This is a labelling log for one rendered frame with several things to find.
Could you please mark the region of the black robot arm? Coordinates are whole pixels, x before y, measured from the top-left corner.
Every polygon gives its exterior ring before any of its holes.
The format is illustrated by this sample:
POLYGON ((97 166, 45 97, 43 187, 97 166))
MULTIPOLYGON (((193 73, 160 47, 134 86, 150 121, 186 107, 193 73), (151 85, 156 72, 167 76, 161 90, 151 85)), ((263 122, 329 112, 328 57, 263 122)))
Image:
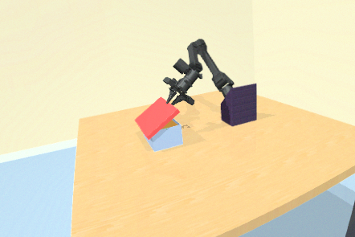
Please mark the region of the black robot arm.
POLYGON ((198 60, 198 55, 200 55, 205 61, 207 67, 210 69, 211 73, 213 74, 213 78, 211 79, 213 80, 216 88, 220 92, 222 92, 225 97, 229 90, 233 88, 232 85, 234 85, 235 83, 224 72, 219 71, 218 67, 215 65, 207 50, 205 41, 203 39, 198 39, 192 42, 187 47, 187 51, 189 54, 190 63, 188 64, 182 58, 180 58, 173 65, 173 67, 181 74, 186 74, 185 77, 188 78, 192 83, 194 83, 197 78, 203 79, 202 73, 200 74, 200 72, 203 70, 203 66, 202 63, 198 60))

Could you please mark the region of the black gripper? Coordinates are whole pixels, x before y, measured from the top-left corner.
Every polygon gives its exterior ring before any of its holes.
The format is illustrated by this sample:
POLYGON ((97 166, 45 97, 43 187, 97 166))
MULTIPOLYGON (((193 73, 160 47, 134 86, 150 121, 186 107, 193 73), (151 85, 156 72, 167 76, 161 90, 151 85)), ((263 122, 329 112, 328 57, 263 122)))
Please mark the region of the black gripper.
POLYGON ((174 96, 177 94, 176 92, 178 92, 180 95, 177 95, 176 99, 171 103, 172 105, 182 101, 186 101, 192 106, 194 105, 195 100, 192 97, 186 95, 189 88, 193 87, 193 83, 188 78, 181 78, 181 81, 177 85, 175 85, 175 82, 169 77, 165 77, 163 81, 171 86, 169 88, 169 97, 166 101, 167 104, 174 98, 174 96))

